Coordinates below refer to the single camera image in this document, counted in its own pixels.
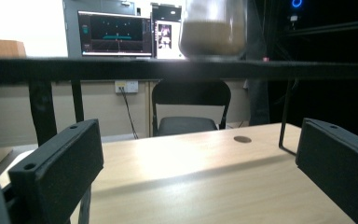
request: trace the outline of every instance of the light wood tabletop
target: light wood tabletop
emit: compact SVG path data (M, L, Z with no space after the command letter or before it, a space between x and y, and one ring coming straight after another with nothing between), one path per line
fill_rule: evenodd
M353 223L278 148L280 128L103 144L89 223ZM286 126L284 143L294 152L300 131Z

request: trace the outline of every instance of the wall socket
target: wall socket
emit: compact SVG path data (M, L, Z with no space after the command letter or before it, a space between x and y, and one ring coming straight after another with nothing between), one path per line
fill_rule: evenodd
M134 93L138 92L138 81L128 81L128 80L120 80L115 81L115 90L116 93L121 93L119 87L124 88L124 92L126 93Z

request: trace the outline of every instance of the glass container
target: glass container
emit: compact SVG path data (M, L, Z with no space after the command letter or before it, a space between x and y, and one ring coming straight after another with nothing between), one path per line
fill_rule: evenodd
M187 58L240 58L246 0L185 0L179 48Z

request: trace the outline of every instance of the blue light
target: blue light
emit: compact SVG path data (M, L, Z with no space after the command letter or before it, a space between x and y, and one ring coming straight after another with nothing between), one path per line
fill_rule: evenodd
M302 0L292 0L292 7L301 7Z

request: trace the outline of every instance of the brown liquid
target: brown liquid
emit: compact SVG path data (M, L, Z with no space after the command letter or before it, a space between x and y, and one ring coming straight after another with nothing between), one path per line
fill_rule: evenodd
M245 48L243 29L241 26L231 29L229 24L223 22L185 21L182 24L180 50L186 57L238 56Z

